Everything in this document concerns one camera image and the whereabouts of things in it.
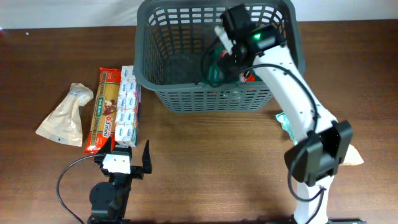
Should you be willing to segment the green Nescafe coffee bag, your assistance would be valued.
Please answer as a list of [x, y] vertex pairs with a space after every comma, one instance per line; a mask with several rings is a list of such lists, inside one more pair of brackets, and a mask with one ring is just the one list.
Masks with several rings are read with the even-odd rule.
[[209, 85], [220, 86], [227, 83], [259, 81], [257, 75], [251, 70], [239, 74], [234, 73], [232, 75], [226, 75], [217, 64], [217, 62], [225, 56], [228, 56], [228, 51], [221, 44], [216, 44], [216, 46], [203, 57], [203, 70], [206, 72], [204, 81]]

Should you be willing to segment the beige paper pouch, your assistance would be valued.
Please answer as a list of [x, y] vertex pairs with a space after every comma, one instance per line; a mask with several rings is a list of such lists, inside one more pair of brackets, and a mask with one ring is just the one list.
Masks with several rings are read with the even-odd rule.
[[81, 83], [72, 83], [66, 97], [42, 121], [35, 133], [51, 141], [81, 147], [83, 130], [80, 107], [93, 99], [93, 92]]
[[359, 151], [350, 144], [346, 152], [344, 161], [341, 163], [342, 166], [358, 166], [364, 163]]

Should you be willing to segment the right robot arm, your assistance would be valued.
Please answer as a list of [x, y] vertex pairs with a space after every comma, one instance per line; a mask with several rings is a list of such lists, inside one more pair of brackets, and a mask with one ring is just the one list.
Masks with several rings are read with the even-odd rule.
[[351, 143], [350, 123], [338, 121], [319, 102], [275, 27], [217, 26], [214, 31], [227, 51], [219, 63], [223, 71], [253, 71], [270, 89], [290, 123], [295, 141], [284, 160], [288, 188], [297, 201], [294, 222], [329, 223], [328, 194], [338, 169], [364, 162]]

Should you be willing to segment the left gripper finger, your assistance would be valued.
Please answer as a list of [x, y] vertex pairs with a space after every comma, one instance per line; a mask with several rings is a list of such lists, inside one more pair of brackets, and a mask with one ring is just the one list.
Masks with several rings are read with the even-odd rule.
[[144, 152], [142, 155], [142, 166], [143, 166], [143, 168], [151, 168], [152, 167], [152, 161], [150, 158], [149, 140], [146, 141], [146, 145], [144, 147]]
[[112, 149], [112, 137], [107, 138], [106, 142], [103, 144], [98, 154], [109, 154]]

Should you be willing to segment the San Remo spaghetti packet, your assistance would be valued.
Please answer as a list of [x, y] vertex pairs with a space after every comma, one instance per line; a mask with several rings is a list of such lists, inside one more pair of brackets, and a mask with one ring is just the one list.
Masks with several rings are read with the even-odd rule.
[[121, 84], [121, 69], [100, 67], [99, 71], [95, 107], [84, 150], [86, 154], [96, 154], [109, 138], [111, 138], [111, 145], [115, 145], [115, 119]]

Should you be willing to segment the Kleenex tissue multipack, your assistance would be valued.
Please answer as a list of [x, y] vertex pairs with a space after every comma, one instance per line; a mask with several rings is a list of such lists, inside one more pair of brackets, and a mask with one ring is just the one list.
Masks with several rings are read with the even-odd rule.
[[115, 121], [115, 141], [124, 146], [137, 146], [141, 85], [133, 65], [123, 65]]

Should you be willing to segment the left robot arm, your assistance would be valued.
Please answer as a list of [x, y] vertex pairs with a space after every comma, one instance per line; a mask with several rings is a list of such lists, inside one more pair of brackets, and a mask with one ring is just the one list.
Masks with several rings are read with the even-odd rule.
[[96, 184], [90, 191], [91, 215], [88, 223], [132, 223], [124, 216], [132, 181], [142, 180], [144, 174], [152, 172], [149, 141], [144, 147], [142, 165], [132, 165], [131, 159], [132, 148], [120, 144], [113, 145], [111, 138], [108, 138], [95, 154], [94, 162], [109, 180]]

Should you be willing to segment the teal small snack packet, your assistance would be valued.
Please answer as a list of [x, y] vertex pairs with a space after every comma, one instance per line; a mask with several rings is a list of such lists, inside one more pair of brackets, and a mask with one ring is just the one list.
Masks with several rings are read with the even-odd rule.
[[280, 123], [282, 129], [289, 135], [289, 138], [292, 140], [293, 144], [297, 145], [298, 141], [296, 140], [294, 131], [290, 125], [290, 121], [285, 113], [279, 113], [275, 116], [275, 118]]

